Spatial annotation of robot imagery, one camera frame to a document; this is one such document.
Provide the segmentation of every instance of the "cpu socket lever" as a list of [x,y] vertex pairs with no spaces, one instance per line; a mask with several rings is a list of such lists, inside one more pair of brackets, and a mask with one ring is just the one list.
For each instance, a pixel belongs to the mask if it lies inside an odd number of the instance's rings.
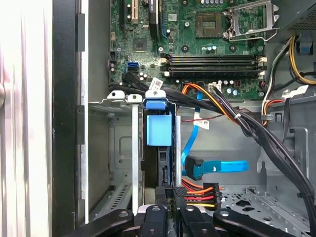
[[[254,8],[263,7],[264,15],[266,17],[266,23],[260,29],[248,29],[243,31],[240,29],[239,18],[245,11],[250,11]],[[229,41],[242,41],[242,40],[258,40],[264,41],[271,40],[278,31],[278,28],[274,27],[274,24],[279,19],[279,15],[276,14],[278,7],[271,3],[271,0],[259,0],[256,2],[250,2],[243,5],[233,6],[227,8],[223,14],[230,22],[229,29],[223,33],[223,38]]]

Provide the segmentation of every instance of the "side panel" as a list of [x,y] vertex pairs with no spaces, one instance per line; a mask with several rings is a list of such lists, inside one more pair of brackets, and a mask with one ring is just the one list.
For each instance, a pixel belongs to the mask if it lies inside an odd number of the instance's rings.
[[76,0],[53,1],[52,229],[75,228],[77,161]]

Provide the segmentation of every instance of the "sticker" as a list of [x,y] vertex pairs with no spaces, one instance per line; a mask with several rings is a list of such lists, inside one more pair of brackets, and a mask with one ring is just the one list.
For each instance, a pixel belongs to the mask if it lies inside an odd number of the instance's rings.
[[207,120],[197,120],[193,122],[193,125],[199,126],[201,128],[204,128],[206,130],[209,130],[209,121]]
[[162,80],[159,80],[158,78],[153,78],[152,83],[149,86],[149,90],[160,90],[162,84]]
[[201,119],[199,116],[199,112],[194,112],[194,118],[197,119],[196,121],[193,122],[193,125],[199,126],[201,128],[204,128],[206,130],[209,130],[209,121],[207,120],[199,120]]
[[169,14],[168,21],[177,21],[177,14]]

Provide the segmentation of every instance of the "chip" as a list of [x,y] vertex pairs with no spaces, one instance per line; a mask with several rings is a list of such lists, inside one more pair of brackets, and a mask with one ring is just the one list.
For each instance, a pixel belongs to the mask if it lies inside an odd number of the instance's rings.
[[134,38],[133,51],[134,52],[146,52],[147,51],[147,39],[146,38]]
[[218,38],[223,36],[221,12],[197,12],[196,37]]

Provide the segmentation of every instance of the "blue sata port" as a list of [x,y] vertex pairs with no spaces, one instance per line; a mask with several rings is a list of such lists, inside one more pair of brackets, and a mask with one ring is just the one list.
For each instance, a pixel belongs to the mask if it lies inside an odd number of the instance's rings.
[[128,62],[127,63],[127,67],[128,68],[138,68],[139,67],[139,63],[138,62]]

